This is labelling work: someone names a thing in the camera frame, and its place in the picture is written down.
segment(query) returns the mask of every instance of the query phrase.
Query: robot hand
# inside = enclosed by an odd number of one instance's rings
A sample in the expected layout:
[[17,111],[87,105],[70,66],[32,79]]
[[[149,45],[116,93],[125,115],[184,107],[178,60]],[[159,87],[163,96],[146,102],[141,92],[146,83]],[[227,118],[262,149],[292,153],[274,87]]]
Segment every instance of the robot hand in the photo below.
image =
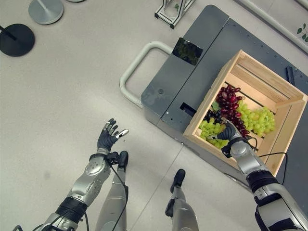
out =
[[116,121],[112,118],[110,119],[105,126],[97,140],[97,153],[108,154],[111,150],[112,145],[118,141],[121,137],[125,136],[129,130],[125,129],[120,133],[117,129]]

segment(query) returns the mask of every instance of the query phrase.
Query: wooden slat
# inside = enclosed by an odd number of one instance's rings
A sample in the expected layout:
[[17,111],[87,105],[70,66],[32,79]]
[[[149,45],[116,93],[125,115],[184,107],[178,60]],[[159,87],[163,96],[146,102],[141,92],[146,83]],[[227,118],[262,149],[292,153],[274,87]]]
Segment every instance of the wooden slat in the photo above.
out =
[[[292,137],[295,133],[298,122],[305,109],[307,101],[302,100],[300,103],[296,103],[291,106],[290,112],[284,121],[282,129],[280,130],[279,136],[274,143],[274,146],[270,153],[286,152]],[[284,154],[270,155],[267,159],[266,166],[272,172],[274,176],[277,175],[279,167],[283,161]]]
[[199,124],[202,122],[203,118],[205,117],[209,107],[212,104],[212,101],[217,96],[221,85],[224,83],[224,79],[227,76],[227,74],[231,71],[232,67],[235,65],[238,58],[242,55],[243,51],[240,50],[237,52],[235,56],[232,57],[222,68],[220,73],[218,74],[218,77],[215,79],[214,83],[212,84],[210,90],[205,96],[205,99],[200,104],[197,112],[193,116],[192,120],[190,121],[188,127],[184,131],[184,136],[192,136],[197,131]]
[[[267,134],[262,142],[261,147],[259,148],[258,155],[265,155],[269,154],[274,146],[274,143],[280,133],[280,130],[282,129],[284,120],[286,119],[291,107],[282,107],[279,108],[275,115],[275,124],[276,129],[274,131],[271,131],[269,134]],[[261,160],[266,163],[268,156],[261,157]]]
[[302,97],[297,97],[297,98],[289,99],[289,100],[286,100],[286,101],[282,101],[282,102],[276,104],[276,108],[291,106],[291,105],[296,104],[296,103],[301,103],[304,98],[307,98],[307,96],[302,96]]
[[282,92],[288,98],[300,97],[303,93],[295,88],[291,83],[282,79],[278,74],[267,68],[265,65],[251,57],[249,54],[245,54],[244,58],[240,58],[238,63],[245,69],[249,70],[254,75],[258,76],[264,82],[273,86],[279,92]]
[[234,66],[234,68],[231,70],[231,73],[240,78],[242,81],[246,82],[248,85],[250,85],[251,88],[254,89],[254,91],[259,91],[261,96],[264,95],[275,103],[289,99],[289,97],[285,96],[278,90],[275,90],[273,86],[269,85],[267,82],[260,79],[258,76],[250,73],[240,65]]
[[[230,83],[234,87],[240,87],[243,94],[249,96],[249,98],[254,99],[254,101],[258,102],[260,105],[268,107],[272,112],[276,112],[276,102],[273,101],[270,97],[267,97],[266,95],[262,94],[254,86],[251,86],[246,81],[243,81],[241,78],[235,76],[232,73],[229,73],[226,77],[226,82]],[[241,92],[236,93],[236,95],[243,96]],[[252,103],[246,101],[245,103],[249,105],[249,109],[251,110],[260,108],[260,105],[255,102]]]
[[232,167],[238,169],[236,160],[233,157],[231,157],[231,158],[225,157],[225,155],[221,152],[220,149],[216,148],[215,146],[213,146],[209,142],[204,142],[204,140],[201,137],[194,135],[194,136],[189,136],[188,139],[190,141],[198,144],[200,147],[208,150],[211,154],[215,155],[216,157],[223,160],[224,162],[231,165]]

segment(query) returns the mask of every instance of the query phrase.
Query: metal stand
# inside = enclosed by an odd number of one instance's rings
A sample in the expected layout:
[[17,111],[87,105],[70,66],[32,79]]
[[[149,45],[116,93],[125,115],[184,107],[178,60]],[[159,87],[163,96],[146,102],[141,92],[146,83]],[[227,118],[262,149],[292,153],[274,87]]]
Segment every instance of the metal stand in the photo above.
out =
[[[188,8],[193,4],[194,0],[163,0],[163,4],[157,9],[154,16],[161,18],[174,29],[175,25],[179,22]],[[166,14],[166,9],[171,8],[177,10],[175,16]]]
[[27,54],[34,45],[32,30],[23,24],[12,24],[7,28],[0,26],[0,50],[9,56]]
[[58,21],[64,7],[60,0],[32,0],[28,12],[35,22],[46,25]]

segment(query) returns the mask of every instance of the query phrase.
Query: floor tile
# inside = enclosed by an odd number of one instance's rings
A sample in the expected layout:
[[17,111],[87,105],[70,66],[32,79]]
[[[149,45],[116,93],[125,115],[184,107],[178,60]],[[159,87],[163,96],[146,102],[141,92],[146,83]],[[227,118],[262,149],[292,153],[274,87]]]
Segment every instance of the floor tile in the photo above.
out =
[[259,230],[253,195],[183,148],[133,231],[171,230],[172,222],[164,211],[171,196],[173,177],[180,168],[186,171],[182,189],[197,215],[199,230]]

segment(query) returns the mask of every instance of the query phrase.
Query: black cable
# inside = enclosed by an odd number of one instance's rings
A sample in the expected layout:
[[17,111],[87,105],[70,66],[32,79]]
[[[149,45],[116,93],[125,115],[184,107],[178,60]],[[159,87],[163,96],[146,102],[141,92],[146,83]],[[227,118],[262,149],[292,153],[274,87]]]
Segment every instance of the black cable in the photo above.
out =
[[16,227],[13,229],[13,231],[17,231],[17,230],[23,231],[20,225],[16,225]]
[[83,212],[84,212],[84,215],[85,215],[85,218],[86,218],[87,231],[90,231],[90,228],[89,228],[89,221],[88,221],[88,215],[87,215],[87,213],[86,213],[86,210],[83,209]]
[[255,141],[256,141],[256,145],[255,145],[255,148],[254,148],[254,150],[256,151],[257,150],[257,145],[258,145],[258,140],[255,137],[250,137],[247,140],[251,140],[251,139],[255,139]]
[[111,169],[113,170],[113,172],[116,174],[116,176],[119,178],[121,184],[123,185],[124,191],[125,191],[125,198],[126,198],[126,202],[125,202],[124,208],[123,208],[121,214],[119,215],[119,218],[116,220],[115,225],[114,225],[114,227],[113,227],[113,229],[112,229],[112,231],[114,231],[115,228],[116,228],[116,225],[118,224],[118,222],[119,222],[119,220],[120,220],[120,218],[121,218],[121,216],[122,216],[122,214],[124,213],[125,208],[126,208],[126,204],[127,204],[127,200],[128,200],[128,194],[127,194],[127,189],[128,189],[128,187],[124,184],[124,182],[122,181],[122,179],[120,178],[120,176],[117,174],[117,172],[114,170],[114,168],[112,167],[112,165],[110,165],[110,167],[111,167]]
[[276,155],[276,154],[284,154],[285,155],[285,164],[284,164],[284,172],[283,172],[283,179],[282,179],[282,183],[281,185],[284,184],[284,179],[285,179],[285,174],[287,172],[287,165],[288,165],[288,154],[284,153],[284,152],[280,152],[280,153],[270,153],[270,154],[266,154],[266,155],[261,155],[259,157],[264,157],[264,156],[268,156],[268,155]]

